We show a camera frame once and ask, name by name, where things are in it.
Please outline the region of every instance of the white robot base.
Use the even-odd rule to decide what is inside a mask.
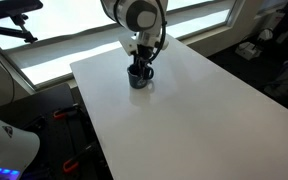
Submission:
[[[34,160],[38,136],[0,121],[0,179],[16,180]]]

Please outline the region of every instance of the table surface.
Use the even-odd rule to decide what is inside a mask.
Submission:
[[[288,179],[288,110],[168,40],[142,90],[121,48],[71,65],[114,179]]]

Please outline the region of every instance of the black mug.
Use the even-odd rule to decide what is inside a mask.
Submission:
[[[141,76],[140,68],[132,64],[127,68],[128,78],[130,85],[134,89],[142,89],[147,85],[148,80],[152,79],[154,76],[154,70],[151,67],[144,67],[143,77]]]

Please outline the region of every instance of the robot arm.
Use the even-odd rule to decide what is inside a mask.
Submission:
[[[158,52],[166,48],[164,45],[165,13],[168,0],[101,0],[101,2],[109,18],[126,29],[137,32],[136,44],[140,48],[138,50],[140,56],[154,60]],[[152,53],[154,48],[157,48],[155,54]],[[142,51],[151,51],[151,53],[141,54]]]

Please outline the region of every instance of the white table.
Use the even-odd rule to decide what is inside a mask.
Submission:
[[[114,179],[288,180],[288,110],[168,40],[142,90],[122,49],[71,65]]]

